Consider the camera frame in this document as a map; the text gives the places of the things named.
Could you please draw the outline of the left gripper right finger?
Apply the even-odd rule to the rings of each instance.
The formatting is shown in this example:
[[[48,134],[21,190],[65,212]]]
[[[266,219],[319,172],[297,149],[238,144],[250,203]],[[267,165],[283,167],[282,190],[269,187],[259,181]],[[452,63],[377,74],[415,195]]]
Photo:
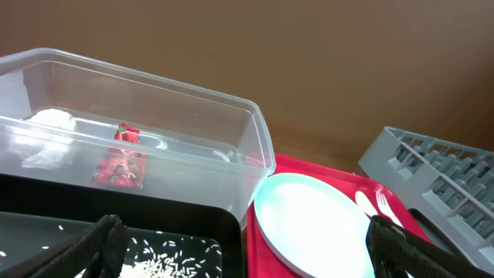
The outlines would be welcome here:
[[[493,275],[375,215],[366,235],[376,278],[493,278]]]

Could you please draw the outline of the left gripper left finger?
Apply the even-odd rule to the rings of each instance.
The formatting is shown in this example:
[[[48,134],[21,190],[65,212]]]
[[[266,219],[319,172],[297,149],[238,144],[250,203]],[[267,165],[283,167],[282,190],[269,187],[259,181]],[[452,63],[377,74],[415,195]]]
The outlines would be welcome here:
[[[128,228],[118,215],[105,215],[47,252],[5,271],[8,278],[118,278],[127,253]]]

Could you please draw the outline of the white plastic fork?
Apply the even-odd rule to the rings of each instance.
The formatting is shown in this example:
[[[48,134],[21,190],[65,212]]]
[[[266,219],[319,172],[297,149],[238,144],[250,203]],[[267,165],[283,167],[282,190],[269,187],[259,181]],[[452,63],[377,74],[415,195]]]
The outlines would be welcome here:
[[[389,205],[385,194],[382,191],[376,192],[377,206],[380,212],[388,217],[394,224],[403,228],[401,221],[394,214],[391,206]]]

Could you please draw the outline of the rice and food scraps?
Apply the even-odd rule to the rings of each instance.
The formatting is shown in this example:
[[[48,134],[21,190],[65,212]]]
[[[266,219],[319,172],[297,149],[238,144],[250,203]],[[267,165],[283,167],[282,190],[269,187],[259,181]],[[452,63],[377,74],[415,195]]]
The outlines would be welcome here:
[[[67,240],[87,224],[1,227],[1,270]],[[222,248],[213,239],[129,229],[121,277],[211,278],[222,276]]]

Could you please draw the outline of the white plastic spoon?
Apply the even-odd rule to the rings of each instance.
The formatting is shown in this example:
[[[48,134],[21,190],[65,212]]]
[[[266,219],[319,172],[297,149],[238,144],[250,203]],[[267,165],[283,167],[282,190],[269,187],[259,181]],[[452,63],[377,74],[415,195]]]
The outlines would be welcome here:
[[[373,206],[368,197],[361,191],[357,191],[355,193],[355,203],[367,216],[370,218],[374,215],[377,215],[378,212],[376,208]]]

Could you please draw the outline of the light blue plate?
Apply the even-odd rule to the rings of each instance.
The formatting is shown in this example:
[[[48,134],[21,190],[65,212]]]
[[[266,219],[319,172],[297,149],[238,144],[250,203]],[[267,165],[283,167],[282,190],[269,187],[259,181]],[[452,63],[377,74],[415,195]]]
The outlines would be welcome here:
[[[308,175],[268,177],[254,199],[255,216],[269,248],[302,277],[368,278],[370,219],[333,186]]]

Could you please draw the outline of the red snack wrapper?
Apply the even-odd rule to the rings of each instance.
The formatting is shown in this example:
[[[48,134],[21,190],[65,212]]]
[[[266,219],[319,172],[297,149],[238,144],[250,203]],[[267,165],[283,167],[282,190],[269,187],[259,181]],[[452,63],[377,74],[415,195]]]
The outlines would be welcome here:
[[[96,167],[92,183],[142,189],[146,160],[147,155],[144,153],[109,147],[108,154]]]

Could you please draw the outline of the white napkin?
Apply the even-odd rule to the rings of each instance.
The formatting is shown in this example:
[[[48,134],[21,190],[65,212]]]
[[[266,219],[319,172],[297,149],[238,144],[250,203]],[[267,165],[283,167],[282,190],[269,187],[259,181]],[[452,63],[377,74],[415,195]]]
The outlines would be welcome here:
[[[77,131],[76,119],[63,110],[46,109],[27,119],[28,122],[67,131]],[[27,154],[21,162],[23,168],[55,170],[65,164],[71,164],[73,139],[58,134],[43,132],[40,129],[23,131],[29,137],[27,144],[34,147],[32,154]]]

